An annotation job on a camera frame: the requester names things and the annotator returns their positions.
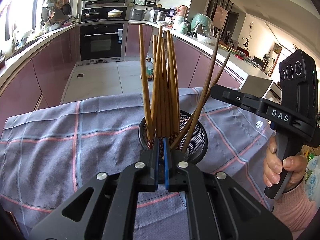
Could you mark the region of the pink sleeve forearm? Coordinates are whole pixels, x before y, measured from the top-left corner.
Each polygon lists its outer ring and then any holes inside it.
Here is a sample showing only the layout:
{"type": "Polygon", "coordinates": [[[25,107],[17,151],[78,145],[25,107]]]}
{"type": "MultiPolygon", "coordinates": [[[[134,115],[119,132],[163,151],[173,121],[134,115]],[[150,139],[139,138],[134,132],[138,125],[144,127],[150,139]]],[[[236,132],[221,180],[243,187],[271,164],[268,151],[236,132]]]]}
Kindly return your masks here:
{"type": "Polygon", "coordinates": [[[318,208],[306,195],[303,180],[294,189],[274,201],[273,214],[285,224],[297,239],[308,227],[318,208]]]}

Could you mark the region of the right hand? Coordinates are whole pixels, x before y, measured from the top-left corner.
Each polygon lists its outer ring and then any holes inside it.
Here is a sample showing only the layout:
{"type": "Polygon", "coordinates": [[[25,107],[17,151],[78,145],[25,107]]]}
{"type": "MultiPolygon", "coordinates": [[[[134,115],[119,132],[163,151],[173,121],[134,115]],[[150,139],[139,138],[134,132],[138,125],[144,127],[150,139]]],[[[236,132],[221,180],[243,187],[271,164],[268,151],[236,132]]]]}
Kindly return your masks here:
{"type": "Polygon", "coordinates": [[[271,137],[266,150],[266,157],[263,163],[263,181],[267,187],[277,185],[280,182],[280,174],[283,170],[291,172],[291,178],[287,183],[284,192],[294,189],[300,184],[305,176],[308,160],[304,155],[290,156],[281,161],[276,154],[276,137],[271,137]]]}

